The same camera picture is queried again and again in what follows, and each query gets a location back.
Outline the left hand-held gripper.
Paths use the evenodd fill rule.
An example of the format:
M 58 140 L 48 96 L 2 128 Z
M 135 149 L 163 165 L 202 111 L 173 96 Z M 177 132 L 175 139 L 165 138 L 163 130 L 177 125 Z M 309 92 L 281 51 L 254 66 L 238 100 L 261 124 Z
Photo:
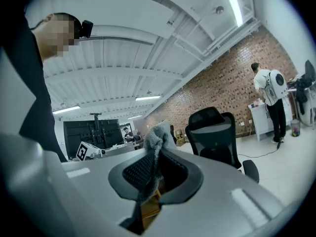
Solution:
M 76 153 L 76 159 L 79 161 L 103 158 L 105 150 L 100 149 L 90 143 L 81 142 Z

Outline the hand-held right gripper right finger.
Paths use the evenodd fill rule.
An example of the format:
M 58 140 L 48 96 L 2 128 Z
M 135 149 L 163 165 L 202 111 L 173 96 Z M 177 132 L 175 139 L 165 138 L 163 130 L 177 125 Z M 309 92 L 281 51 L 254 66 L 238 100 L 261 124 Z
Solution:
M 203 174 L 185 203 L 164 205 L 145 237 L 259 237 L 284 210 L 272 193 L 234 167 L 179 150 Z

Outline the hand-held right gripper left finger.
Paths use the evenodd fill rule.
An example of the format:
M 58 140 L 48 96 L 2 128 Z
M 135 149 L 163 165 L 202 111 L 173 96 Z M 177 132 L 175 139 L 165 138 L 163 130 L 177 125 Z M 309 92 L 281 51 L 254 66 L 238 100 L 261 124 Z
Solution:
M 46 154 L 51 183 L 67 216 L 63 225 L 74 237 L 142 237 L 139 193 L 126 182 L 123 170 L 146 155 L 141 149 L 61 163 L 55 153 Z

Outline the grey cloth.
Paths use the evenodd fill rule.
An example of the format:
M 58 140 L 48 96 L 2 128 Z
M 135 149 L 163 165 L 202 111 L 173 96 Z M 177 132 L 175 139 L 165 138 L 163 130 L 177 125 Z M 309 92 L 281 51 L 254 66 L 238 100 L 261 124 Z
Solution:
M 170 124 L 162 121 L 153 126 L 145 136 L 144 149 L 145 159 L 149 161 L 149 180 L 141 192 L 139 202 L 141 205 L 150 200 L 158 189 L 163 175 L 160 169 L 159 153 L 162 148 L 176 150 L 177 146 L 173 140 Z

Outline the black screen on stand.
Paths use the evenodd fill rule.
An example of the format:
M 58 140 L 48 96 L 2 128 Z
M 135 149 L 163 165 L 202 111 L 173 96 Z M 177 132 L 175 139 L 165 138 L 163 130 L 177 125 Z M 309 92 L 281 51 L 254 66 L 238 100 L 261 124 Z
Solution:
M 65 121 L 63 126 L 69 159 L 76 157 L 81 142 L 90 143 L 100 149 L 124 143 L 118 119 Z

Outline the black office chair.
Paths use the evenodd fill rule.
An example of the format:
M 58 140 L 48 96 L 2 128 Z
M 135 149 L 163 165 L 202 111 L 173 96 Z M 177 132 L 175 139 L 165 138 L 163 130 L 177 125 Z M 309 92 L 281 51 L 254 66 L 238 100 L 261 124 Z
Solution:
M 219 113 L 215 107 L 199 110 L 189 117 L 185 132 L 194 155 L 241 168 L 232 113 Z

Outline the cardboard box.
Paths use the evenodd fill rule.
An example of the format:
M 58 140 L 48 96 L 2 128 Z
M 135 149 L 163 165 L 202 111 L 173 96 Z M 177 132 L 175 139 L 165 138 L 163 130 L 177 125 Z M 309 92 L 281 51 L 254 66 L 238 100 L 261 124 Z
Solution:
M 175 130 L 174 136 L 176 138 L 177 147 L 181 147 L 189 141 L 186 134 L 181 129 Z

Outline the white cabinet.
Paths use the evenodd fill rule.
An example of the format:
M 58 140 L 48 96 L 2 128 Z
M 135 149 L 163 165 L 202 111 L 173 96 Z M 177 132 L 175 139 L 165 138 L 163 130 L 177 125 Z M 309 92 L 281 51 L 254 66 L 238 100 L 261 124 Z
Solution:
M 286 117 L 286 127 L 290 127 L 292 121 L 292 110 L 288 97 L 283 98 L 282 102 Z M 248 108 L 251 111 L 257 140 L 260 141 L 267 137 L 267 133 L 273 132 L 274 128 L 266 104 L 262 101 L 262 103 L 259 105 L 257 100 L 254 101 L 253 104 L 255 105 L 255 108 L 251 108 L 251 104 L 248 106 Z

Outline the person's black shirt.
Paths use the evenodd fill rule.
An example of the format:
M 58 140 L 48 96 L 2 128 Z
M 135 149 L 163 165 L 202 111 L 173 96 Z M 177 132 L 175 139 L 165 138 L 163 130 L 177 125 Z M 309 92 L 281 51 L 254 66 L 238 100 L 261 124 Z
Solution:
M 0 43 L 22 82 L 36 98 L 24 118 L 19 134 L 38 142 L 44 150 L 55 152 L 61 162 L 66 162 L 55 135 L 55 119 L 44 80 L 39 44 L 23 11 L 8 16 L 8 20 L 11 24 L 10 33 Z

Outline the white rounded appliance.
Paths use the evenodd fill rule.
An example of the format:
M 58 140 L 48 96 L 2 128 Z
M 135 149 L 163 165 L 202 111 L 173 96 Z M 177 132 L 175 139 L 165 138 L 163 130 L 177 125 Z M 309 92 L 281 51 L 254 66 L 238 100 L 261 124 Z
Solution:
M 304 113 L 300 111 L 298 105 L 298 115 L 300 121 L 306 126 L 316 127 L 316 91 L 311 89 L 305 90 L 307 102 L 303 103 Z

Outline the black jacket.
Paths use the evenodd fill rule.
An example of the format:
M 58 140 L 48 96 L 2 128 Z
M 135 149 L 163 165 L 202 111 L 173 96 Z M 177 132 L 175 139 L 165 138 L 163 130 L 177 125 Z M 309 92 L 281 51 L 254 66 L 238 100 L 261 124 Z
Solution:
M 296 99 L 299 105 L 299 110 L 302 115 L 305 114 L 303 104 L 307 102 L 307 96 L 305 94 L 305 88 L 309 86 L 309 80 L 305 78 L 299 78 L 296 82 Z

